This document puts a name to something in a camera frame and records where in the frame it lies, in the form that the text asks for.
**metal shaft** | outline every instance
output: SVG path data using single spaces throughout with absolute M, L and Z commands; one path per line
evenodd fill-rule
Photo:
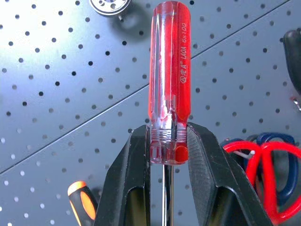
M 163 165 L 162 226 L 174 225 L 174 167 Z

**red cable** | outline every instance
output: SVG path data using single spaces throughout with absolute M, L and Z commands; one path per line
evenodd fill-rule
M 293 217 L 301 210 L 301 196 L 285 211 L 278 213 L 277 211 L 277 197 L 276 197 L 276 178 L 274 167 L 271 159 L 271 152 L 273 150 L 283 150 L 294 154 L 301 158 L 301 150 L 293 145 L 283 142 L 268 142 L 261 146 L 250 141 L 237 141 L 225 145 L 224 150 L 228 153 L 247 149 L 254 150 L 255 155 L 249 160 L 246 175 L 248 176 L 252 186 L 255 185 L 256 172 L 262 158 L 263 174 L 264 174 L 264 208 L 268 216 L 274 224 L 280 224 L 289 218 Z

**round metal part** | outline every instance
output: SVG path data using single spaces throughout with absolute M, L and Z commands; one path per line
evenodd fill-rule
M 90 0 L 93 9 L 103 16 L 120 14 L 130 4 L 131 0 Z

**black and orange handle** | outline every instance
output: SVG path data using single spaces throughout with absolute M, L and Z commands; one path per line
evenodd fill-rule
M 97 202 L 84 181 L 74 182 L 68 188 L 69 201 L 79 226 L 92 226 Z

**pegboard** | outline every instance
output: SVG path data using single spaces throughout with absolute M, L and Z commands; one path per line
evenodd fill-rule
M 129 133 L 149 121 L 150 25 L 160 2 L 133 1 L 121 23 L 87 0 L 1 0 L 0 225 L 77 225 L 67 197 L 75 180 L 99 198 Z M 263 131 L 300 141 L 279 38 L 301 26 L 301 3 L 183 2 L 192 26 L 190 120 L 220 141 Z M 175 225 L 195 226 L 187 165 L 174 175 Z M 161 183 L 161 166 L 153 165 L 155 226 Z

